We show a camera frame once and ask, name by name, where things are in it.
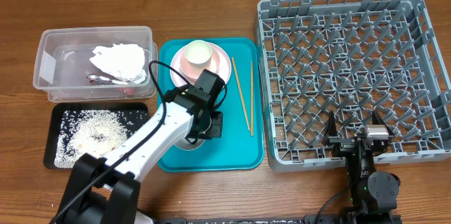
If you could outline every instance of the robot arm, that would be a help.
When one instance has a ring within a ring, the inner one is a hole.
[[[373,124],[365,125],[364,133],[345,139],[339,137],[334,113],[329,114],[322,143],[332,147],[332,156],[345,158],[353,205],[343,208],[340,216],[331,223],[402,223],[399,216],[391,213],[397,207],[400,179],[394,174],[377,171],[373,160],[374,154],[388,150],[395,135],[377,111],[371,115]],[[314,224],[319,223],[319,214],[315,216]]]
[[[156,162],[168,149],[179,140],[184,140],[191,130],[194,116],[187,109],[174,103],[166,104],[166,119],[164,124],[142,147],[134,152],[127,161],[116,167],[116,171],[122,174],[131,172],[135,174],[135,180],[142,182],[147,173],[155,166]],[[160,105],[155,115],[150,118],[132,137],[118,148],[105,154],[105,165],[110,166],[130,151],[144,137],[146,137],[161,119],[163,107]]]
[[[58,214],[69,202],[73,203],[66,212],[59,214],[61,217],[55,222],[152,224],[151,218],[137,211],[141,181],[177,141],[186,137],[211,139],[221,136],[222,113],[215,110],[222,101],[216,105],[215,102],[223,87],[227,90],[219,76],[204,70],[194,85],[167,91],[163,98],[166,102],[164,123],[108,175],[105,172],[110,166],[155,130],[163,119],[163,104],[149,121],[117,149],[99,159],[89,154],[83,155],[73,166]],[[100,179],[99,174],[103,174],[104,178]],[[91,190],[90,184],[94,179],[100,180],[95,187],[111,190],[108,200]]]

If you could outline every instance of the small white cup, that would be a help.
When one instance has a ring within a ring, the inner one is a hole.
[[[186,46],[184,56],[192,67],[203,70],[210,65],[212,53],[213,48],[209,43],[195,40]]]

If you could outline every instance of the dish rack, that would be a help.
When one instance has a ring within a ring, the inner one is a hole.
[[[321,144],[372,110],[395,133],[377,163],[451,156],[450,79],[424,0],[261,0],[257,46],[268,160],[278,172],[343,166]]]

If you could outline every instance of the clear plastic container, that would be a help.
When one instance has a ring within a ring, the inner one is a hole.
[[[144,49],[143,69],[147,77],[143,83],[93,85],[87,79],[90,73],[113,78],[89,60],[96,46],[113,44],[137,44]],[[52,102],[149,98],[156,93],[149,75],[149,62],[157,59],[152,31],[145,26],[47,30],[37,50],[33,85],[49,93]]]

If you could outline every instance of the tissue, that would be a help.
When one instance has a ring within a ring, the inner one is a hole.
[[[146,79],[144,49],[137,44],[97,46],[92,53],[91,63],[118,80],[141,83]]]

